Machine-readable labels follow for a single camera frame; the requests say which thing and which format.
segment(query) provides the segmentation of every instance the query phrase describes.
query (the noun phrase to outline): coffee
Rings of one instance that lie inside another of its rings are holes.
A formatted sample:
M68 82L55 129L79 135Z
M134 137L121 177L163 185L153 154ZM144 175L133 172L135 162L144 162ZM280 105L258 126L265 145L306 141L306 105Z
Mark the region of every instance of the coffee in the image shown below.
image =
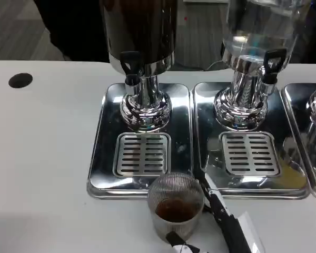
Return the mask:
M192 219L197 213L196 205L180 198L166 199L158 204L156 214L170 222L184 222Z
M168 57L175 47L177 0L100 0L108 50L139 51L145 64Z

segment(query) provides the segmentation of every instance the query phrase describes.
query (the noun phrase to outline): slotted grate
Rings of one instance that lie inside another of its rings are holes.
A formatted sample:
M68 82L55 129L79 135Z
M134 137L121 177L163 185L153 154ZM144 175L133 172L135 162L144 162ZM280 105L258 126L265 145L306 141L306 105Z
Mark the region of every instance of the slotted grate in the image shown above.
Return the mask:
M276 176L280 173L271 134L224 132L221 141L229 173L237 176Z
M114 174L119 177L159 177L169 171L168 134L123 133L117 139Z

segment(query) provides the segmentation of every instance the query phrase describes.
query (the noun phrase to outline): gray carpet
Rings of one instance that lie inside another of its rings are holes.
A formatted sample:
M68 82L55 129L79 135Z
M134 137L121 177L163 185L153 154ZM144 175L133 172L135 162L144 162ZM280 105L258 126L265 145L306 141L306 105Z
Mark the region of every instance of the gray carpet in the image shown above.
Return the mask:
M175 70L219 61L225 4L179 3ZM0 60L62 61L32 0L0 0Z

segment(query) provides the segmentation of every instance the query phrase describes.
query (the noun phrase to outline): stainless steel drip tray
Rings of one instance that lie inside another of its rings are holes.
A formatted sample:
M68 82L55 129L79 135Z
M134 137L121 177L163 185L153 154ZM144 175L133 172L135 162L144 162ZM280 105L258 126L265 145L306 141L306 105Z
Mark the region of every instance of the stainless steel drip tray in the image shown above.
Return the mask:
M253 132L230 131L213 112L218 91L230 83L206 82L193 90L195 170L204 170L226 197L302 199L309 195L296 145L276 90L265 121Z
M310 120L307 110L309 98L314 91L316 83L294 83L288 84L281 96L299 147L292 154L292 159L304 164L312 193L316 197L316 125Z
M120 102L125 84L113 84L105 97L88 175L87 191L96 198L146 198L150 184L170 171L192 173L190 92L182 84L160 84L171 99L166 126L135 133L124 123Z

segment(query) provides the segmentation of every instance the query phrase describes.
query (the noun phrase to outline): coffee dispenser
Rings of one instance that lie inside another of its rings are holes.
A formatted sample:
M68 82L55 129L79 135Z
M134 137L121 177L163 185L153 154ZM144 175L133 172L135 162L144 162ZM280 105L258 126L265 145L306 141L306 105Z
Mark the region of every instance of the coffee dispenser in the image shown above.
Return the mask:
M309 194L275 88L291 56L310 1L230 0L223 61L231 83L194 91L197 169L225 196L297 199Z
M177 2L100 2L110 63L125 81L103 98L87 186L94 197L146 197L156 177L192 172L189 90L158 81L174 63Z

